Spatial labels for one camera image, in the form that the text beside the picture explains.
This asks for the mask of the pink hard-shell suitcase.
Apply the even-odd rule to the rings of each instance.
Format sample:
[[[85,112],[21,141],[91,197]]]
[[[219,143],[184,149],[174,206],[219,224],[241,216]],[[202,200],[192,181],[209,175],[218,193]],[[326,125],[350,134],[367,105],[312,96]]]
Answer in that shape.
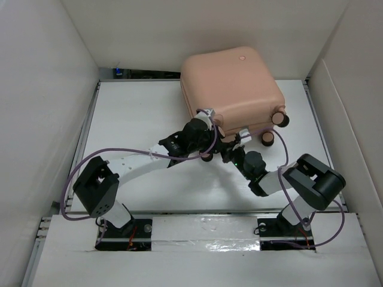
[[[285,98],[260,54],[251,47],[190,56],[181,67],[180,86],[191,117],[213,109],[225,142],[243,129],[259,132],[264,146],[274,143],[271,128],[290,119]]]

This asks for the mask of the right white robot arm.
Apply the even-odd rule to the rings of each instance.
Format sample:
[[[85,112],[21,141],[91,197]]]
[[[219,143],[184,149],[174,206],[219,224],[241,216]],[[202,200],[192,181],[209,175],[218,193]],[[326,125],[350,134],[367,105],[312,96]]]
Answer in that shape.
[[[291,165],[270,172],[256,151],[245,152],[242,146],[230,143],[221,152],[224,163],[231,162],[249,181],[249,189],[259,197],[268,197],[292,188],[298,197],[286,205],[276,218],[277,230],[290,235],[303,219],[324,211],[345,188],[345,178],[310,154],[301,155]]]

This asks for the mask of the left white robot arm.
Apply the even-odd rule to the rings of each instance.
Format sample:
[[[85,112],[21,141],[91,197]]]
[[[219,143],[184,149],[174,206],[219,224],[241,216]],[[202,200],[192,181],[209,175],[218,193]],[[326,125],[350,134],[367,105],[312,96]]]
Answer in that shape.
[[[194,152],[212,152],[218,138],[215,124],[194,118],[181,131],[158,141],[147,151],[132,151],[127,157],[111,161],[92,157],[73,185],[74,193],[90,217],[105,219],[108,230],[127,237],[134,229],[135,219],[117,201],[118,189],[140,176],[187,161]]]

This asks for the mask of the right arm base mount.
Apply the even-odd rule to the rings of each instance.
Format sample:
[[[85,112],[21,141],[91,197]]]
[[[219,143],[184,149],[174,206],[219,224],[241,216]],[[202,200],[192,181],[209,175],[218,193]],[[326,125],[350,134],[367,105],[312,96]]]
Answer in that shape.
[[[304,228],[302,224],[292,227],[284,225],[275,210],[258,212],[256,217],[253,234],[259,238],[261,251],[315,251],[314,236],[310,228]]]

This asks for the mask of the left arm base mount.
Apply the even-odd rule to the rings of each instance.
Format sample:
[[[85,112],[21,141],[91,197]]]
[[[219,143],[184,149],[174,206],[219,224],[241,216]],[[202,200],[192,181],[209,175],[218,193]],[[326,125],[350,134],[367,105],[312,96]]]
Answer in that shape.
[[[153,220],[136,218],[130,212],[131,220],[122,228],[116,228],[109,221],[96,218],[98,227],[95,249],[97,251],[151,251]]]

